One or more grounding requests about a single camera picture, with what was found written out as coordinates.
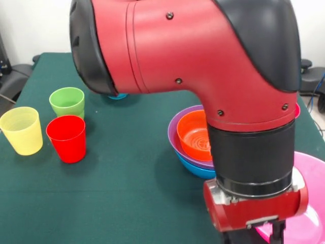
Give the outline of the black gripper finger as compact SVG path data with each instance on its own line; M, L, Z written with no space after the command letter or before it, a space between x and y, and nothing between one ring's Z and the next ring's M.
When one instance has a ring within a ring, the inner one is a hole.
M270 235L270 244L284 244L284 230L286 221L276 221L272 224L272 234Z
M226 234L230 238L231 243L253 244L252 237L255 234L255 229L233 230L228 231Z

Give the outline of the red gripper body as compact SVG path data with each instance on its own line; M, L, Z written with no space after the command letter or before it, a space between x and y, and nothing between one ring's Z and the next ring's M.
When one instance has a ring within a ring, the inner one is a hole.
M263 224L284 221L304 213L308 205L308 189L302 184L295 191L286 191L273 198L238 199L227 195L215 179L204 182L203 194L213 226L228 232Z

